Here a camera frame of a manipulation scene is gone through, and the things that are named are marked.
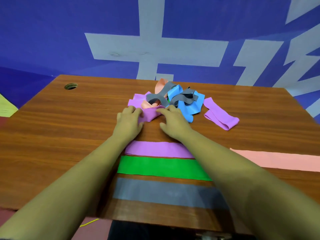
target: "pile of resistance bands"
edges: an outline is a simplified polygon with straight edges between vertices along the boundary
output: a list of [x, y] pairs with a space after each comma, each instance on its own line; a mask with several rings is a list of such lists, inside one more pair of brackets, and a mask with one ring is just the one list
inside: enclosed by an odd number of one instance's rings
[[128, 106], [132, 105], [143, 110], [144, 117], [139, 118], [139, 123], [152, 121], [160, 115], [157, 109], [166, 108], [169, 105], [179, 108], [186, 120], [192, 123], [193, 115], [201, 111], [203, 104], [209, 109], [204, 116], [222, 129], [228, 131], [238, 124], [239, 119], [230, 116], [214, 103], [211, 97], [205, 99], [204, 94], [190, 87], [183, 90], [180, 85], [163, 78], [158, 81], [154, 93], [134, 94], [133, 99], [128, 102]]

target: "floor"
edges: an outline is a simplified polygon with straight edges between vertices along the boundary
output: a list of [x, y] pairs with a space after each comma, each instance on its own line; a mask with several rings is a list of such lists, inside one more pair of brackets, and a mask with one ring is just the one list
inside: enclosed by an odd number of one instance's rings
[[[12, 210], [0, 209], [0, 226], [2, 226], [15, 212]], [[95, 218], [86, 217], [83, 224]], [[107, 240], [112, 220], [99, 219], [86, 226], [79, 227], [72, 240]]]

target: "wood grain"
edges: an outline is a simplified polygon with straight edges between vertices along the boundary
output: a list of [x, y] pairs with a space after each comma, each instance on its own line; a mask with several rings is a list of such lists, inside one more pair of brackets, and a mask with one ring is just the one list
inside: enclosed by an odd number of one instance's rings
[[[65, 90], [68, 83], [77, 83]], [[84, 76], [58, 76], [0, 129], [0, 207], [20, 209], [36, 194], [97, 148], [113, 131], [116, 114], [134, 93], [154, 91], [156, 81]], [[180, 82], [213, 100], [239, 124], [225, 131], [207, 120], [202, 108], [192, 128], [206, 137], [238, 150], [320, 155], [320, 126], [282, 88], [245, 87]], [[165, 135], [160, 116], [146, 123], [140, 141], [174, 140]], [[267, 169], [320, 203], [320, 173]], [[197, 180], [117, 175], [102, 194], [100, 216], [137, 222], [232, 230], [228, 214], [204, 209], [115, 200], [112, 182], [117, 177], [189, 183]]]

